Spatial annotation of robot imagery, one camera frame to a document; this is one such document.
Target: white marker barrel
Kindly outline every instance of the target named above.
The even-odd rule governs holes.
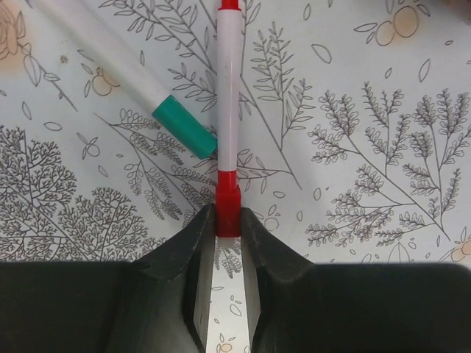
[[[156,79],[149,79],[149,71],[139,63],[138,54],[134,55],[81,0],[34,0],[32,5],[67,29],[66,34],[85,47],[120,85],[130,86],[128,94],[142,108],[153,112],[170,95]]]
[[[237,170],[238,97],[241,82],[241,11],[218,11],[218,169]]]

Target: pen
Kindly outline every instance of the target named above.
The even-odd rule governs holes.
[[[184,108],[159,79],[145,69],[121,38],[112,33],[81,0],[34,0],[56,25],[119,82],[142,108],[197,157],[216,150],[216,139]]]
[[[240,236],[241,190],[237,183],[238,97],[241,81],[242,15],[238,0],[222,0],[218,11],[218,182],[216,235]]]

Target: red marker tip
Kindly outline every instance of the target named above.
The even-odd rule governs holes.
[[[238,0],[222,0],[220,10],[240,10]]]
[[[241,189],[237,171],[218,171],[216,186],[216,235],[219,238],[241,236]]]

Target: table surface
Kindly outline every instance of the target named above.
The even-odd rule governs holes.
[[[211,129],[216,2],[87,0]],[[301,255],[471,264],[465,3],[241,0],[243,203]],[[0,0],[0,260],[139,258],[213,200],[216,161],[33,4]],[[208,350],[248,352],[238,249],[215,267]]]

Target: red end plug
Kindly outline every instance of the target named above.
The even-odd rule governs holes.
[[[241,236],[241,189],[237,185],[237,171],[218,171],[216,235],[220,238]]]
[[[240,10],[238,0],[222,0],[220,10]]]

